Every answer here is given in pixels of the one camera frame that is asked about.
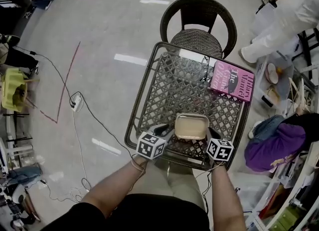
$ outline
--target pink book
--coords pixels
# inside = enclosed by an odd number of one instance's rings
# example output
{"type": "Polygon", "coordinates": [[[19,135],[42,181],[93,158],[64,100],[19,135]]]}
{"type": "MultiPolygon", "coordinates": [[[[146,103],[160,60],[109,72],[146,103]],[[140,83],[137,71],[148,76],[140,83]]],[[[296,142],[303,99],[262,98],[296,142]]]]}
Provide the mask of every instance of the pink book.
{"type": "Polygon", "coordinates": [[[254,74],[218,60],[214,66],[210,88],[250,102],[254,74]]]}

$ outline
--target floor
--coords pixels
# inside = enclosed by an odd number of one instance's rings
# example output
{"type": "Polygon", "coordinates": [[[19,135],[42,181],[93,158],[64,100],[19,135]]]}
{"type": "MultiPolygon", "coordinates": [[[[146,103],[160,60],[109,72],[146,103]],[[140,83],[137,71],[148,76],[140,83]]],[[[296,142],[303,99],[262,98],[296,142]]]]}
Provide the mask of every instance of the floor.
{"type": "MultiPolygon", "coordinates": [[[[217,1],[230,11],[237,25],[237,44],[227,60],[248,67],[237,52],[251,40],[249,28],[261,2],[217,1]]],[[[70,93],[81,91],[92,112],[124,143],[145,66],[118,61],[114,57],[123,54],[148,60],[153,46],[160,41],[160,19],[166,8],[167,4],[141,3],[140,0],[56,0],[48,11],[35,11],[19,45],[52,60],[62,77],[67,79],[70,93]]],[[[169,27],[168,36],[172,37],[179,30],[176,17],[169,27]]],[[[227,30],[221,20],[217,20],[213,34],[224,47],[227,30]]],[[[41,164],[44,178],[51,188],[51,198],[63,200],[71,198],[71,188],[81,187],[85,173],[67,92],[52,65],[41,57],[39,61],[40,82],[33,85],[29,96],[36,106],[31,110],[32,119],[29,121],[34,158],[41,164]]],[[[253,102],[230,172],[251,173],[245,167],[243,157],[246,137],[253,123],[264,117],[267,117],[266,112],[253,102]]],[[[94,185],[127,163],[129,155],[92,118],[86,107],[74,113],[74,118],[87,178],[94,185]],[[93,143],[96,141],[120,150],[121,154],[115,156],[93,143]]],[[[201,190],[205,190],[206,177],[201,176],[198,182],[201,190]]],[[[50,200],[48,189],[40,183],[29,192],[45,224],[73,205],[69,200],[50,200]]]]}

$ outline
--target plastic container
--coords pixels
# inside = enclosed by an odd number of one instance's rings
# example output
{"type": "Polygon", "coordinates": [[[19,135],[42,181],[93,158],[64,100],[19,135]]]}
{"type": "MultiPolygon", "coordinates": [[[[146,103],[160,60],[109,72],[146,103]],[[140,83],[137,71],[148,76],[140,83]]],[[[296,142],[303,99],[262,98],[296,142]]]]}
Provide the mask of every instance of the plastic container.
{"type": "Polygon", "coordinates": [[[290,90],[289,77],[294,74],[294,66],[290,59],[283,58],[277,53],[272,53],[268,56],[261,57],[257,62],[256,81],[253,97],[264,107],[277,109],[281,114],[284,114],[287,106],[287,98],[290,90]],[[276,68],[281,68],[282,73],[279,75],[277,84],[271,84],[266,76],[265,70],[267,65],[273,63],[276,68]],[[270,97],[269,89],[273,87],[272,94],[277,93],[276,97],[270,97]]]}
{"type": "Polygon", "coordinates": [[[179,114],[175,121],[175,134],[181,139],[202,140],[206,137],[209,119],[199,114],[179,114]]]}

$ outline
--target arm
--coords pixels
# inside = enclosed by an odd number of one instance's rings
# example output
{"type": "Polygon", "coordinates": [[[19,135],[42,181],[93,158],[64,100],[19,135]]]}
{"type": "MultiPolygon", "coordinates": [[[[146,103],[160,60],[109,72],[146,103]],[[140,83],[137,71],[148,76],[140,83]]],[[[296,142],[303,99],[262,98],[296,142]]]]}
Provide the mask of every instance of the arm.
{"type": "Polygon", "coordinates": [[[243,209],[224,166],[211,174],[215,231],[245,231],[243,209]]]}
{"type": "MultiPolygon", "coordinates": [[[[137,156],[134,160],[137,164],[146,168],[146,159],[137,156]]],[[[124,199],[141,173],[129,162],[109,177],[100,181],[85,195],[81,202],[94,205],[107,217],[124,199]]]]}

